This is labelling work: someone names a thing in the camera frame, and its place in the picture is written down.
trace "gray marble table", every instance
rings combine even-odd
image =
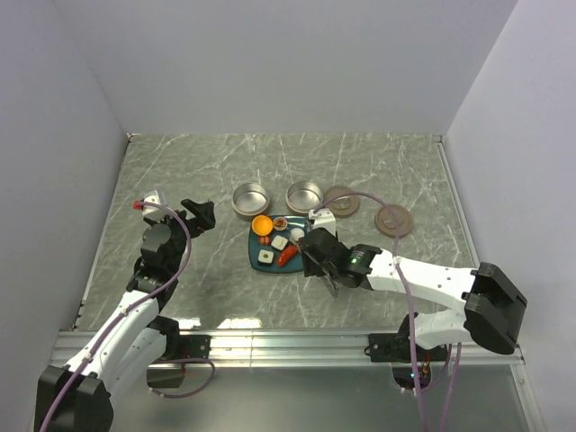
[[[398,326],[406,297],[341,290],[330,296],[321,281],[303,275],[260,274],[248,262],[249,223],[230,206],[234,188],[260,182],[272,195],[271,213],[287,213],[284,194],[297,180],[323,190],[348,185],[399,203],[414,217],[400,253],[442,266],[472,266],[437,145],[430,135],[228,134],[136,135],[128,147],[111,216],[85,299],[79,329],[98,329],[113,311],[139,256],[146,228],[133,200],[152,189],[179,208],[184,198],[216,203],[217,226],[193,242],[189,267],[162,314],[181,328],[297,329]],[[378,204],[362,199],[351,218],[337,220],[349,246],[391,248],[374,226]],[[438,305],[416,301],[417,311]]]

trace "white wall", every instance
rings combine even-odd
[[[2,2],[0,62],[0,419],[12,432],[76,314],[126,136],[51,2]]]
[[[521,345],[551,431],[576,409],[576,3],[520,0],[447,134],[481,258],[528,298]]]
[[[54,0],[130,132],[445,133],[516,0]]]

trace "purple cable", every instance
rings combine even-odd
[[[100,346],[102,345],[104,340],[106,338],[108,338],[108,336],[110,335],[112,330],[118,325],[118,323],[120,321],[122,321],[126,316],[128,316],[128,313],[132,312],[134,309],[136,309],[138,306],[140,306],[143,302],[145,302],[148,299],[155,297],[156,295],[158,295],[159,293],[164,291],[168,286],[170,286],[172,284],[172,282],[175,281],[178,278],[178,276],[180,276],[182,274],[186,265],[188,264],[188,261],[190,261],[190,255],[192,254],[192,239],[190,238],[190,231],[188,231],[188,227],[186,227],[186,224],[184,223],[184,221],[182,219],[180,219],[180,217],[176,214],[176,212],[173,211],[172,209],[169,209],[165,205],[156,204],[155,202],[140,201],[140,202],[138,202],[138,204],[142,205],[142,206],[149,205],[150,207],[156,207],[157,209],[160,209],[160,210],[166,212],[167,214],[169,214],[170,216],[172,216],[180,224],[180,226],[184,230],[184,234],[186,235],[186,256],[184,257],[184,259],[180,263],[180,267],[178,268],[178,271],[170,279],[168,279],[168,281],[166,283],[164,283],[162,286],[158,287],[156,290],[154,290],[150,294],[142,297],[141,299],[139,299],[139,300],[135,301],[134,303],[132,303],[131,305],[129,305],[126,308],[126,315],[124,315],[123,313],[119,313],[118,316],[110,322],[110,324],[102,332],[102,335],[100,335],[100,337],[92,345],[92,348],[90,348],[90,350],[88,351],[88,354],[90,354],[90,356],[93,356],[96,353],[96,351],[98,351],[98,348],[100,348]],[[58,405],[62,402],[64,395],[66,394],[68,389],[72,386],[74,380],[82,373],[82,371],[84,371],[84,369],[86,369],[86,366],[88,365],[88,363],[90,363],[89,360],[87,360],[87,359],[83,360],[80,363],[80,365],[78,366],[78,368],[70,375],[70,378],[68,378],[66,383],[62,386],[62,389],[60,390],[60,392],[58,393],[56,398],[54,398],[52,405],[50,405],[50,408],[49,408],[48,412],[46,413],[46,417],[44,417],[44,420],[42,421],[42,426],[40,427],[40,432],[46,432],[46,430],[48,429],[48,424],[52,420],[52,417],[54,416],[54,413],[56,412]]]
[[[388,205],[386,202],[384,202],[383,200],[381,200],[377,196],[374,196],[371,193],[365,193],[365,192],[343,193],[343,194],[336,196],[336,197],[332,198],[331,200],[326,201],[323,204],[319,205],[315,209],[315,212],[317,212],[320,209],[323,209],[324,207],[333,203],[335,200],[338,200],[340,198],[343,198],[345,196],[350,196],[350,195],[365,196],[366,198],[370,198],[371,200],[376,201],[377,203],[379,203],[382,207],[384,207],[391,214],[391,216],[394,218],[394,222],[396,223],[396,227],[398,227],[400,225],[399,220],[398,220],[398,216],[396,216],[396,213],[394,212],[394,210],[392,209],[392,207],[390,205]],[[395,258],[398,255],[399,244],[400,244],[400,234],[399,234],[398,230],[396,229],[396,233],[394,235],[394,244],[392,246],[392,258]],[[404,276],[404,273],[400,269],[400,263],[395,263],[395,266],[396,266],[396,271],[398,272],[398,276],[399,276],[400,280],[402,281],[402,285],[404,285],[404,290],[406,290],[406,298],[408,300],[408,323],[409,323],[409,334],[410,334],[409,345],[410,345],[410,362],[412,363],[412,373],[414,374],[414,376],[419,376],[418,358],[416,356],[416,330],[415,330],[416,326],[414,324],[414,300],[412,299],[412,291],[410,290],[410,284],[408,283],[408,280],[406,279],[406,277]],[[428,431],[428,423],[426,422],[426,410],[424,408],[424,397],[423,397],[422,389],[420,387],[420,380],[414,380],[414,388],[416,389],[416,399],[418,402],[418,412],[420,414],[420,418],[422,419],[422,423],[424,423],[423,430],[426,432],[426,431]]]
[[[452,345],[448,346],[448,354],[446,355],[446,361],[444,362],[444,366],[442,366],[442,370],[440,374],[436,377],[436,379],[431,382],[426,389],[422,389],[422,392],[425,393],[429,390],[432,390],[434,387],[438,385],[443,379],[446,373],[448,372],[448,365],[450,365],[450,356],[452,355]]]
[[[448,411],[450,410],[450,401],[452,400],[452,391],[454,390],[454,383],[456,381],[456,372],[458,372],[458,365],[460,364],[460,357],[462,355],[462,344],[458,344],[456,348],[456,359],[454,360],[454,370],[452,371],[452,376],[450,377],[450,384],[448,385],[448,392],[446,393],[446,399],[444,402],[444,409],[442,409],[442,418],[440,419],[440,429],[439,432],[444,430],[446,425],[446,419],[448,418]]]
[[[201,364],[205,364],[205,365],[210,365],[210,368],[211,368],[210,376],[204,382],[204,384],[202,384],[200,387],[198,387],[195,390],[189,391],[188,393],[167,394],[167,393],[164,393],[164,392],[156,390],[156,389],[151,389],[151,391],[154,394],[157,394],[158,396],[160,396],[162,398],[183,399],[183,398],[187,398],[189,396],[194,396],[195,394],[201,392],[206,387],[208,387],[208,385],[214,379],[214,375],[216,374],[216,366],[214,365],[214,362],[208,358],[180,358],[178,360],[166,360],[166,361],[154,362],[155,365],[169,365],[169,364],[173,364],[173,363],[177,363],[177,364],[188,364],[188,363],[198,364],[198,363],[201,363]]]

